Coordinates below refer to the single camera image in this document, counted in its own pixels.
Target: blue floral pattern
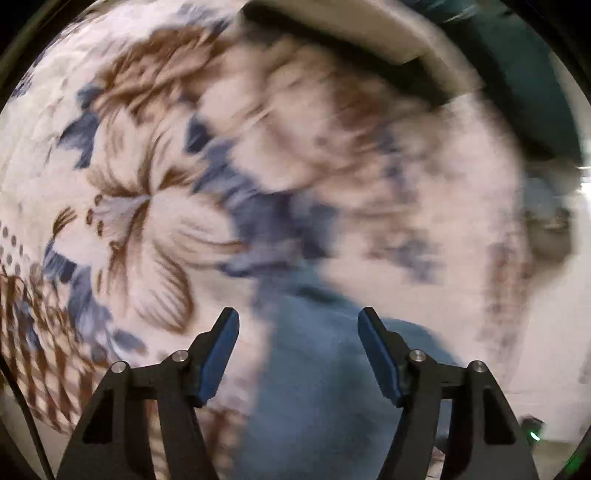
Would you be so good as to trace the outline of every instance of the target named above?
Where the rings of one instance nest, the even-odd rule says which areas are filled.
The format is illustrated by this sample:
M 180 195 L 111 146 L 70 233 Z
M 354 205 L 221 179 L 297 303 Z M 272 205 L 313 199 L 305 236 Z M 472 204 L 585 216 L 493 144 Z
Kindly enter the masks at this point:
M 130 332 L 112 330 L 109 310 L 94 298 L 90 266 L 77 265 L 53 249 L 51 240 L 46 247 L 43 273 L 54 284 L 70 287 L 67 312 L 74 331 L 90 345 L 93 361 L 104 364 L 119 359 L 119 352 L 143 353 L 145 344 Z

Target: black cable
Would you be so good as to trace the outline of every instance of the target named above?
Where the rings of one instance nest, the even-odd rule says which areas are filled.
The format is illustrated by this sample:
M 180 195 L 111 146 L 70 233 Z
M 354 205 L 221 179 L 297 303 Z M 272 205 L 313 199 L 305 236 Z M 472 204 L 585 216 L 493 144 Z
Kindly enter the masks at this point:
M 47 454 L 45 453 L 45 448 L 43 447 L 43 442 L 41 441 L 41 437 L 39 436 L 39 432 L 37 431 L 37 426 L 35 425 L 35 420 L 33 419 L 31 410 L 29 409 L 27 401 L 25 400 L 25 397 L 22 394 L 21 389 L 18 388 L 17 381 L 12 376 L 12 373 L 8 368 L 8 364 L 6 363 L 6 360 L 4 360 L 4 357 L 2 355 L 0 355 L 0 371 L 3 373 L 4 377 L 8 381 L 8 385 L 10 386 L 10 389 L 14 394 L 14 398 L 17 399 L 18 406 L 21 408 L 22 414 L 25 417 L 29 433 L 31 434 L 31 438 L 33 439 L 35 451 L 37 452 L 37 456 L 39 457 L 41 467 L 45 472 L 47 480 L 56 480 L 56 477 L 53 475 L 53 471 L 51 470 L 49 460 L 47 459 Z

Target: blue fabric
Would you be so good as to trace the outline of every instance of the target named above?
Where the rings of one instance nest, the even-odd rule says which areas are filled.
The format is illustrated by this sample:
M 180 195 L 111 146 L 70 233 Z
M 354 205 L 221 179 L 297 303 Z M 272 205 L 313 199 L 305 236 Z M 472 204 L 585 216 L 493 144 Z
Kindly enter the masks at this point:
M 274 334 L 233 478 L 376 478 L 402 411 L 382 396 L 363 351 L 356 325 L 361 306 L 304 268 L 261 279 L 258 307 Z M 410 348 L 455 364 L 425 329 L 382 320 Z M 444 402 L 440 434 L 449 417 Z

